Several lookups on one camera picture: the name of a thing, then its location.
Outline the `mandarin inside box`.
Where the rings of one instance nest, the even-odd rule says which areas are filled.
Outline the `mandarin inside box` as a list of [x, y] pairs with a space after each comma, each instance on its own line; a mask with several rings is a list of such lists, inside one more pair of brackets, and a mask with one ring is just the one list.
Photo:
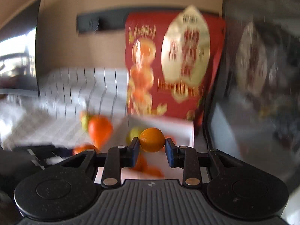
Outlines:
[[168, 139], [168, 138], [172, 140], [172, 142], [174, 143], [174, 145], [176, 145], [176, 139], [175, 139], [174, 136], [166, 135], [166, 136], [165, 136], [165, 139]]

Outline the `small mandarin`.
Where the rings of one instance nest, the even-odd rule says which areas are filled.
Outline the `small mandarin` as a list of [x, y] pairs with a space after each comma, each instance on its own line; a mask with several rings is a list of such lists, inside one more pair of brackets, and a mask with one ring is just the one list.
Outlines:
[[135, 163], [135, 166], [131, 168], [131, 170], [137, 171], [137, 172], [143, 172], [147, 169], [147, 161], [144, 155], [139, 154], [137, 161]]

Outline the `black wall socket strip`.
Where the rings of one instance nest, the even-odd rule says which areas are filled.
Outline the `black wall socket strip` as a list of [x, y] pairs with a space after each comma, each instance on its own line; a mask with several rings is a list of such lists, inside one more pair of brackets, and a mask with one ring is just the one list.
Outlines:
[[130, 13], [176, 10], [183, 10], [183, 7], [119, 7], [96, 12], [81, 13], [76, 17], [76, 32], [85, 34], [120, 30], [125, 28], [126, 19]]

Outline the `pink gift box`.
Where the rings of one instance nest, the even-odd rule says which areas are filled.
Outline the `pink gift box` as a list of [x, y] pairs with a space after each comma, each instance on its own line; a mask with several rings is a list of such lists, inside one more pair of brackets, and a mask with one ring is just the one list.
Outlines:
[[[107, 143], [100, 149], [102, 153], [107, 152], [109, 148], [127, 145], [126, 138], [133, 128], [158, 128], [166, 138], [171, 138], [176, 146], [193, 147], [200, 153], [207, 153], [206, 141], [203, 134], [194, 136], [194, 125], [192, 122], [167, 117], [140, 117], [126, 116], [122, 120], [113, 120], [114, 131]], [[183, 169], [170, 168], [165, 150], [158, 152], [145, 152], [140, 150], [144, 156], [147, 166], [157, 168], [163, 174], [164, 179], [178, 179], [182, 182]]]

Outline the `yellow-green guava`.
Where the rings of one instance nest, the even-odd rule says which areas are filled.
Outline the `yellow-green guava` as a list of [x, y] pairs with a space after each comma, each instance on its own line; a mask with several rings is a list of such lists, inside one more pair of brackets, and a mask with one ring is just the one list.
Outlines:
[[134, 138], [138, 138], [140, 134], [145, 130], [144, 127], [131, 128], [126, 136], [126, 144], [129, 146]]

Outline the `mandarin orange front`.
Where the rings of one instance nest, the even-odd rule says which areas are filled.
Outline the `mandarin orange front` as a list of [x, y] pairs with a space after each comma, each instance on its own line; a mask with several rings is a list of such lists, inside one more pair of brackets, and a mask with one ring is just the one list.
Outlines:
[[165, 137], [158, 128], [147, 128], [139, 136], [139, 143], [146, 152], [158, 152], [165, 146]]

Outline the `red snack bag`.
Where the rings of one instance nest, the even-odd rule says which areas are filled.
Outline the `red snack bag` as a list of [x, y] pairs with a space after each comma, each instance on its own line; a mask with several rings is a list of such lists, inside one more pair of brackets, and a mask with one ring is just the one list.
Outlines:
[[128, 113], [200, 127], [223, 52], [225, 20], [190, 5], [182, 11], [131, 13], [125, 30]]

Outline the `large orange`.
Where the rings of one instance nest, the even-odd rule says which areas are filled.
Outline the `large orange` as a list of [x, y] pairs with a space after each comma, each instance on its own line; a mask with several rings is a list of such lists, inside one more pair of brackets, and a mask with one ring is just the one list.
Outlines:
[[100, 150], [109, 140], [113, 133], [113, 126], [110, 120], [101, 115], [89, 119], [88, 134], [93, 144]]

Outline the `dark monitor screen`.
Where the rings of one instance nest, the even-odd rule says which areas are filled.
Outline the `dark monitor screen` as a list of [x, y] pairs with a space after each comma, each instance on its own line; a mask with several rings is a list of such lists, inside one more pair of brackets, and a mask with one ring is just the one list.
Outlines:
[[39, 95], [36, 37], [41, 0], [1, 28], [1, 94]]

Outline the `white black-grid tablecloth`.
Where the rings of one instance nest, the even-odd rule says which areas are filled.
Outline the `white black-grid tablecloth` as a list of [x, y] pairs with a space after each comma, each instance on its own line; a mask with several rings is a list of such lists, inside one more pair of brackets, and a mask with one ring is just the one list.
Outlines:
[[128, 73], [124, 69], [64, 68], [40, 81], [40, 96], [8, 95], [1, 100], [1, 165], [31, 160], [14, 154], [17, 146], [73, 148], [90, 142], [80, 115], [106, 116], [117, 129], [127, 114]]

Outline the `mandarin orange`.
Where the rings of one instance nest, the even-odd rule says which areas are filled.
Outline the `mandarin orange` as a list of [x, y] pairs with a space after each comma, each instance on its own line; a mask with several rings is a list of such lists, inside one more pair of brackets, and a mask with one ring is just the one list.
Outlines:
[[165, 146], [165, 137], [158, 128], [147, 128], [139, 136], [139, 143], [146, 152], [158, 152]]
[[84, 143], [84, 144], [74, 147], [72, 154], [77, 155], [77, 154], [84, 152], [86, 150], [89, 150], [89, 149], [93, 149], [96, 153], [100, 152], [100, 150], [95, 145], [90, 144], [90, 143]]

